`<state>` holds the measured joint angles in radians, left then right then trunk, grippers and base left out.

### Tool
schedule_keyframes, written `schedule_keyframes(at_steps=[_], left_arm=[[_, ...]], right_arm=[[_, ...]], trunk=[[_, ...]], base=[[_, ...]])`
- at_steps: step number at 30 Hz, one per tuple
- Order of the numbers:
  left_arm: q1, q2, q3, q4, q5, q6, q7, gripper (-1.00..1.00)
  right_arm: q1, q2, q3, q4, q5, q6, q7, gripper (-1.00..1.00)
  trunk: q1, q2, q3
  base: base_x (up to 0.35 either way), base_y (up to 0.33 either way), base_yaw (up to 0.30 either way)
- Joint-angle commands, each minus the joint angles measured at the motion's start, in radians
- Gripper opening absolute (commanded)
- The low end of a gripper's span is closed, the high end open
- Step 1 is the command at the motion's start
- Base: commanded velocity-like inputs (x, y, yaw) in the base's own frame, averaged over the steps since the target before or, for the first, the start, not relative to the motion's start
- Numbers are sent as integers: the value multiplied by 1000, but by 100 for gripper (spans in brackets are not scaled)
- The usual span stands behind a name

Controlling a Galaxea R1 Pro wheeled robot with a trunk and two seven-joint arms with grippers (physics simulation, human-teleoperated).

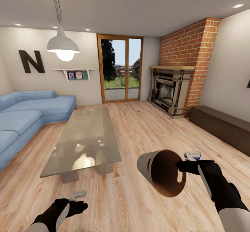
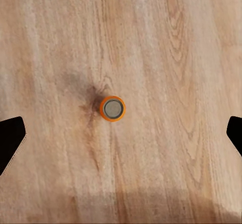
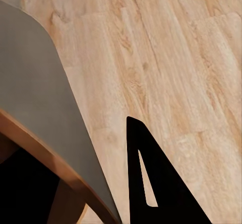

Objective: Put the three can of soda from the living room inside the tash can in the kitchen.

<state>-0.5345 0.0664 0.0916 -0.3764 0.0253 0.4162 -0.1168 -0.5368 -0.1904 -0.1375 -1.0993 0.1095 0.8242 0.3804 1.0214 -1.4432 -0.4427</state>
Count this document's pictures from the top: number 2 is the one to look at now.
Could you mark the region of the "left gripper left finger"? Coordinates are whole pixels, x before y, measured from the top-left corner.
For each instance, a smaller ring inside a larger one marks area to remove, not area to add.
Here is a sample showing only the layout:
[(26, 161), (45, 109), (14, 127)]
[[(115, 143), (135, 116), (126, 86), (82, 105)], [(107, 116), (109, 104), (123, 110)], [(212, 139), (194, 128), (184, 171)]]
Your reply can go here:
[(25, 134), (25, 126), (21, 116), (0, 122), (0, 176)]

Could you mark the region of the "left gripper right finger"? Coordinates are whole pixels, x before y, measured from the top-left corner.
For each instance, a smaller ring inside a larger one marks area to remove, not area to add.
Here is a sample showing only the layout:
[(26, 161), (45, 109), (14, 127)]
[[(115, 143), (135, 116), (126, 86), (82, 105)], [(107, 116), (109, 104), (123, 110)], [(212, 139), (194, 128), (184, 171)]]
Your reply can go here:
[(242, 118), (231, 116), (226, 134), (242, 156)]

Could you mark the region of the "can of soda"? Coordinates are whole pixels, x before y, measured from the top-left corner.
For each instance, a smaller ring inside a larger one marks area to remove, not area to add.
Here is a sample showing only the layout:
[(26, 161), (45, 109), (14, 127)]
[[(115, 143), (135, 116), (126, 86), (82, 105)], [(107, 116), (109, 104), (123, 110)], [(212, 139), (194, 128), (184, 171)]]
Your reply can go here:
[(107, 121), (119, 121), (125, 115), (126, 107), (122, 99), (116, 96), (105, 98), (100, 105), (101, 116)]

